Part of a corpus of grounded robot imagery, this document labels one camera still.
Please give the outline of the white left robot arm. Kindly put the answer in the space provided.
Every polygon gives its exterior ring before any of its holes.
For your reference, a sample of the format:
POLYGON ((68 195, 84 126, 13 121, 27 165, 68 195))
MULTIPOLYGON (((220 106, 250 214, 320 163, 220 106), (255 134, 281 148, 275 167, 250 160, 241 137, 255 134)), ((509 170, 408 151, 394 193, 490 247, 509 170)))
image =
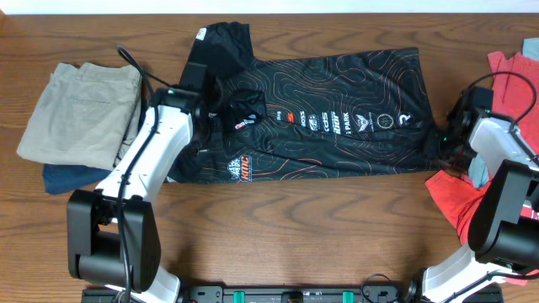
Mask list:
POLYGON ((175 302, 180 279, 161 265, 153 206, 177 156, 208 136, 207 104, 218 99, 205 65, 186 65, 179 84, 152 96, 142 128, 95 190, 67 203, 68 271, 117 291, 119 302, 175 302))

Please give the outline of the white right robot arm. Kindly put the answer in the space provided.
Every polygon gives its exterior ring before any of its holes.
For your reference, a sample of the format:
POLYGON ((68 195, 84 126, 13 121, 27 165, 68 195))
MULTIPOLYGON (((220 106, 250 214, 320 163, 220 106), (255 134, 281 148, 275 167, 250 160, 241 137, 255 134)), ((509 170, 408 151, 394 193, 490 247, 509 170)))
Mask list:
POLYGON ((515 120, 493 111, 494 93, 471 86, 448 116, 440 149, 453 161, 481 157, 493 174, 468 229, 467 243, 425 269, 408 288, 407 302, 463 302, 507 279, 538 277, 538 222, 522 216, 538 208, 538 156, 515 120))

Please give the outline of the black printed jersey shirt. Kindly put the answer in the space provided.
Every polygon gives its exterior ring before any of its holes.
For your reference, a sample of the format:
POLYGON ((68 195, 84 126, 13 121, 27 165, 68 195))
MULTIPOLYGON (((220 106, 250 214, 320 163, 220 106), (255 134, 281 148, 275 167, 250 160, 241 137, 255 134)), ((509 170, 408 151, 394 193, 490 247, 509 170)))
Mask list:
POLYGON ((199 30, 189 60, 216 77, 209 136, 169 171, 179 183, 416 173, 436 126, 415 48, 261 61, 249 27, 199 30))

